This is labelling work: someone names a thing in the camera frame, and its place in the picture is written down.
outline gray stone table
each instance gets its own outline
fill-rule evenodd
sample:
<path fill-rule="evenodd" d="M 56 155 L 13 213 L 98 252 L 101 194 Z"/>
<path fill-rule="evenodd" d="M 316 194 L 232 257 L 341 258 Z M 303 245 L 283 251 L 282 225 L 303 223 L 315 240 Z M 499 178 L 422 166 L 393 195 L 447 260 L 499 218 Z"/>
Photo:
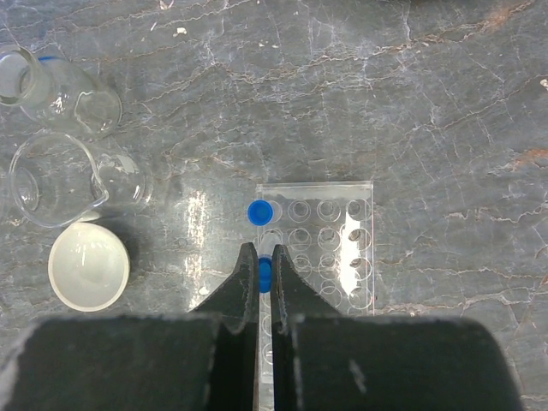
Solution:
<path fill-rule="evenodd" d="M 261 182 L 373 180 L 377 313 L 478 319 L 548 409 L 546 0 L 1 0 L 0 43 L 58 54 L 120 94 L 103 141 L 151 165 L 110 222 L 133 270 L 106 313 L 181 313 L 230 273 Z M 39 127 L 0 110 L 3 161 Z M 68 313 L 60 230 L 0 233 L 0 357 Z"/>

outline erlenmeyer flask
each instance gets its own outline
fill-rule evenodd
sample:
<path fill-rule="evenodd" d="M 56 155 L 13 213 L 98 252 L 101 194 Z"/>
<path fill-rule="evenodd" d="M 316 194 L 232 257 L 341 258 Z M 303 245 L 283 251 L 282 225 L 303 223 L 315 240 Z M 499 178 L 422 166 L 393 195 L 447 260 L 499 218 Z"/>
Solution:
<path fill-rule="evenodd" d="M 67 134 L 39 134 L 21 145 L 9 184 L 21 212 L 50 228 L 136 213 L 152 192 L 147 168 L 128 154 L 84 145 Z"/>
<path fill-rule="evenodd" d="M 75 137 L 112 133 L 122 114 L 118 95 L 59 57 L 37 58 L 18 45 L 0 48 L 0 103 Z"/>

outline clear glass container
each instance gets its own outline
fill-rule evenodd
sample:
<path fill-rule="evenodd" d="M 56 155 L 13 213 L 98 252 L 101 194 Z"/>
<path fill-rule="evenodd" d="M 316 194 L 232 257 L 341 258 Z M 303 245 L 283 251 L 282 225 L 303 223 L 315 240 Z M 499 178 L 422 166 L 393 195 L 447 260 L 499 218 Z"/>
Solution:
<path fill-rule="evenodd" d="M 66 134 L 39 134 L 15 153 L 9 186 L 25 217 L 53 228 L 142 211 L 152 175 L 125 152 L 84 145 Z"/>
<path fill-rule="evenodd" d="M 118 95 L 78 66 L 59 57 L 37 58 L 18 45 L 0 48 L 0 103 L 86 139 L 112 133 L 122 114 Z"/>

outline white ceramic dish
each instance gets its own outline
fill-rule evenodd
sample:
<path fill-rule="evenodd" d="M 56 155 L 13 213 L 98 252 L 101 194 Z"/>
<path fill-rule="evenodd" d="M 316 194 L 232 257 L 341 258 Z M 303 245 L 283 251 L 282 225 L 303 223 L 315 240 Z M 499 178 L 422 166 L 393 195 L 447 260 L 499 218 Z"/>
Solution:
<path fill-rule="evenodd" d="M 122 295 L 129 278 L 129 256 L 106 228 L 74 223 L 57 237 L 48 274 L 59 299 L 74 310 L 103 310 Z"/>

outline blue cap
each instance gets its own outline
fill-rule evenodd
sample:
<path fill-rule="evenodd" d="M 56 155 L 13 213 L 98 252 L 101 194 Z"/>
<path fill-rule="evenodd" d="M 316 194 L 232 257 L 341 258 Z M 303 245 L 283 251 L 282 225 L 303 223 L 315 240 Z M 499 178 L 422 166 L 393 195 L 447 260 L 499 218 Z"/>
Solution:
<path fill-rule="evenodd" d="M 266 257 L 259 259 L 259 292 L 268 293 L 272 285 L 272 261 Z"/>
<path fill-rule="evenodd" d="M 254 225 L 267 225 L 274 215 L 274 210 L 268 201 L 255 200 L 247 208 L 247 218 Z"/>

